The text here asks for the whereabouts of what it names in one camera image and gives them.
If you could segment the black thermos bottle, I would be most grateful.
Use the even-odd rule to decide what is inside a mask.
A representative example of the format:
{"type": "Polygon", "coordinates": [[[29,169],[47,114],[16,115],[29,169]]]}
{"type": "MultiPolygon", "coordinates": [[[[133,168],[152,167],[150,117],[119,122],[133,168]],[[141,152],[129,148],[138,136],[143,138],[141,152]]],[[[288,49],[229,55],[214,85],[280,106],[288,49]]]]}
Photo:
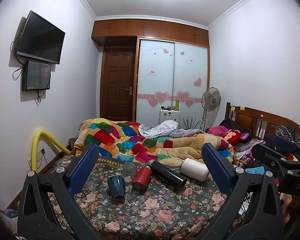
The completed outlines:
{"type": "Polygon", "coordinates": [[[178,172],[175,172],[166,165],[161,164],[157,160],[151,160],[149,162],[149,166],[152,173],[174,191],[181,190],[187,182],[186,177],[182,176],[178,172]]]}

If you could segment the clear glass cup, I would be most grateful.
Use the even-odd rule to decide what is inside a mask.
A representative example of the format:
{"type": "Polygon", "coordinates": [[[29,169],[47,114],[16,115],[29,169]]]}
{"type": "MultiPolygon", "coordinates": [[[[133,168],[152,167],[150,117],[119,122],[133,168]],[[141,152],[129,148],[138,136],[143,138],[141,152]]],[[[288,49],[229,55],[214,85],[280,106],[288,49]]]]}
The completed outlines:
{"type": "Polygon", "coordinates": [[[136,175],[136,165],[132,161],[127,161],[123,165],[123,178],[134,178],[136,175]]]}

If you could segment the red thermos cup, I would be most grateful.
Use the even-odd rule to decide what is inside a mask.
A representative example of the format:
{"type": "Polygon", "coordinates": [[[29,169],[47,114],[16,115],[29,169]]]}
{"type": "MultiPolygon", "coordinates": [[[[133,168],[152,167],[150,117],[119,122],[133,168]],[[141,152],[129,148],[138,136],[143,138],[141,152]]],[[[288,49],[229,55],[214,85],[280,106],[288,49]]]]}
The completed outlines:
{"type": "Polygon", "coordinates": [[[135,191],[145,191],[151,180],[152,171],[149,166],[143,166],[139,169],[132,181],[132,187],[135,191]]]}

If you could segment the light blue book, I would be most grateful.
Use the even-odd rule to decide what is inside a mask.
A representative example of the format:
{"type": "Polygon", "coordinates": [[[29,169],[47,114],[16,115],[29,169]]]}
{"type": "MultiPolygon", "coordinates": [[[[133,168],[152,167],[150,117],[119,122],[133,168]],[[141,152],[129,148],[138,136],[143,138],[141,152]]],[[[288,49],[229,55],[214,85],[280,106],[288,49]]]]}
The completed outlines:
{"type": "Polygon", "coordinates": [[[259,166],[259,167],[252,167],[252,168],[246,168],[245,171],[249,174],[264,174],[264,167],[259,166]]]}

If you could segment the wooden headboard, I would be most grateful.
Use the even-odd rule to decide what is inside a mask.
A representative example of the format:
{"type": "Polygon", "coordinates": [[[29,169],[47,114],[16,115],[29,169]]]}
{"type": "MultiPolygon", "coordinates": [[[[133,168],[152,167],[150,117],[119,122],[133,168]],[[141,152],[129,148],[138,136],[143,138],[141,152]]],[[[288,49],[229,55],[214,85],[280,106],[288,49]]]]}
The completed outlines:
{"type": "Polygon", "coordinates": [[[296,122],[265,111],[226,103],[225,118],[231,118],[238,126],[249,129],[254,139],[262,140],[268,134],[274,134],[277,126],[294,128],[295,139],[300,143],[300,125],[296,122]]]}

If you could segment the pink red clothes pile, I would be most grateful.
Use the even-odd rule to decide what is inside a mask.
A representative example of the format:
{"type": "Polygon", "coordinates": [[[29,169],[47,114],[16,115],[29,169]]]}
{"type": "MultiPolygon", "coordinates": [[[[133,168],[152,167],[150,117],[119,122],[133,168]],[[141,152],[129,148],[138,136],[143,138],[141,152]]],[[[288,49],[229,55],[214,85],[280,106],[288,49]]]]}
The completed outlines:
{"type": "Polygon", "coordinates": [[[218,126],[207,128],[206,132],[222,137],[232,146],[249,142],[252,139],[251,130],[239,126],[231,118],[224,119],[218,126]]]}

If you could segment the floral bed sheet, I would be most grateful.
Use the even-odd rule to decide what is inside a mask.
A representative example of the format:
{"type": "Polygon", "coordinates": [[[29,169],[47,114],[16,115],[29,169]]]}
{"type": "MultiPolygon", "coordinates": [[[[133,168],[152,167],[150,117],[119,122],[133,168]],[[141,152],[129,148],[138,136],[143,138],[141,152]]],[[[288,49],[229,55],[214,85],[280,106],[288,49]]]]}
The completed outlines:
{"type": "Polygon", "coordinates": [[[152,178],[146,191],[126,182],[125,199],[116,203],[108,178],[122,174],[123,163],[100,158],[82,191],[74,196],[89,222],[104,239],[197,239],[226,200],[211,176],[189,179],[173,192],[152,178]]]}

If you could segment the green bottle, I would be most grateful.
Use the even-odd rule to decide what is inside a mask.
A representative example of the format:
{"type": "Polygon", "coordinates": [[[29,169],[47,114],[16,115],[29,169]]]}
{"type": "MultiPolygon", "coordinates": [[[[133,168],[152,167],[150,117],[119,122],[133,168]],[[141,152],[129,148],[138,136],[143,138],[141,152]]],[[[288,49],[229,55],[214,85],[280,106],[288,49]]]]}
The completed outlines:
{"type": "Polygon", "coordinates": [[[176,111],[179,111],[179,100],[175,101],[175,108],[176,111]]]}

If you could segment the colourful patchwork blanket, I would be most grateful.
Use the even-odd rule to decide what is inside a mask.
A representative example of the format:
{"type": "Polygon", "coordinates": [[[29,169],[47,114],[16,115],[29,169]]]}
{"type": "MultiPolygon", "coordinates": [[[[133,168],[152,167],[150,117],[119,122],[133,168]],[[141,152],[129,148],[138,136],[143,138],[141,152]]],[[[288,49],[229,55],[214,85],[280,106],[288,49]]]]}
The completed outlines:
{"type": "Polygon", "coordinates": [[[202,146],[209,142],[230,163],[235,160],[235,150],[225,139],[207,133],[191,137],[143,137],[140,124],[132,121],[111,121],[104,118],[88,119],[81,123],[79,136],[74,143],[80,155],[89,143],[99,147],[100,154],[121,161],[147,163],[157,160],[168,166],[179,166],[186,158],[203,163],[202,146]]]}

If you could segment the grey white crumpled cloth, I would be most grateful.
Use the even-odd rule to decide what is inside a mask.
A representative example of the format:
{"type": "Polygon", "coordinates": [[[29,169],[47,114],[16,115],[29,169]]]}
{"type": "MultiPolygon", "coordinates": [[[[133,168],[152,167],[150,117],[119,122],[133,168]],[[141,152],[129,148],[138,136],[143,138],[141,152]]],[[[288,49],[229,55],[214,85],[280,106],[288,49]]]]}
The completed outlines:
{"type": "Polygon", "coordinates": [[[139,134],[148,139],[160,138],[160,137],[169,137],[169,138],[183,138],[183,137],[192,137],[195,134],[204,133],[201,129],[179,129],[178,123],[173,120],[163,121],[161,124],[158,124],[155,127],[147,126],[141,124],[138,127],[139,134]]]}

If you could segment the white heart sliding wardrobe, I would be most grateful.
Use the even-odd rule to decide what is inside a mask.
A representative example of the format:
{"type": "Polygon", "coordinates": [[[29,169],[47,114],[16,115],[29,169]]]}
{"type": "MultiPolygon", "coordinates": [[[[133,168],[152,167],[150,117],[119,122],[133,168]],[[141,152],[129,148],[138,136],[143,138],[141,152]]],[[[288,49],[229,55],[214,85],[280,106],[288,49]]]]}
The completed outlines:
{"type": "Polygon", "coordinates": [[[140,41],[136,121],[159,124],[161,109],[175,110],[179,100],[179,128],[200,129],[202,95],[209,86],[205,47],[159,40],[140,41]]]}

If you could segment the dark brown wooden door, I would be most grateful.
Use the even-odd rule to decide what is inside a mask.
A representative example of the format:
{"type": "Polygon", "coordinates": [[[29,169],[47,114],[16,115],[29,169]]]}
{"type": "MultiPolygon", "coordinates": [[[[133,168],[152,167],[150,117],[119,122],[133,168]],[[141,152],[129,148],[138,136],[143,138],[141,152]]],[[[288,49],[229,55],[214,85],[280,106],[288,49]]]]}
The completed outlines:
{"type": "Polygon", "coordinates": [[[133,47],[106,48],[100,84],[100,116],[113,121],[133,120],[133,47]]]}

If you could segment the wooden overhead cabinets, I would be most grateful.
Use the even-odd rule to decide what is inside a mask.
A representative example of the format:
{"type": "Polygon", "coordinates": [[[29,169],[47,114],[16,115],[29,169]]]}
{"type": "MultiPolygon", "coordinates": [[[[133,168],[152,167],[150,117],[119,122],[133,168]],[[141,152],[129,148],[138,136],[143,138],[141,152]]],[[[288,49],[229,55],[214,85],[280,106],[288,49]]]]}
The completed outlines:
{"type": "Polygon", "coordinates": [[[159,20],[128,18],[95,21],[91,34],[99,46],[132,46],[138,36],[209,46],[207,30],[159,20]]]}

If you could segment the yellow padded bed rail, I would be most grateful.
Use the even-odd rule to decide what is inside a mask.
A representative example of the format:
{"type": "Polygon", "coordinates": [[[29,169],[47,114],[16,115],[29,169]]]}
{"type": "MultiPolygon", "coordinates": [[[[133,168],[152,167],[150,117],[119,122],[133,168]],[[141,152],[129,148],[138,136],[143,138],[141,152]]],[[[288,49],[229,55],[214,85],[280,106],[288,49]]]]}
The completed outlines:
{"type": "Polygon", "coordinates": [[[70,151],[49,132],[44,129],[38,129],[33,136],[31,147],[31,170],[35,172],[38,171],[39,150],[41,149],[42,141],[48,146],[58,148],[65,154],[70,154],[70,151]]]}

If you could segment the wall mounted black television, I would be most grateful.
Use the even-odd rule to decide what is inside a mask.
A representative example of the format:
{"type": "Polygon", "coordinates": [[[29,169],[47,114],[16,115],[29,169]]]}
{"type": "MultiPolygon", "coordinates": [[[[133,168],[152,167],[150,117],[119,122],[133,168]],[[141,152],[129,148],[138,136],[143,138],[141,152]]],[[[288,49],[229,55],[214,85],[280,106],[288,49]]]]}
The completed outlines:
{"type": "Polygon", "coordinates": [[[17,55],[59,64],[64,38],[64,31],[31,10],[20,35],[17,55]]]}

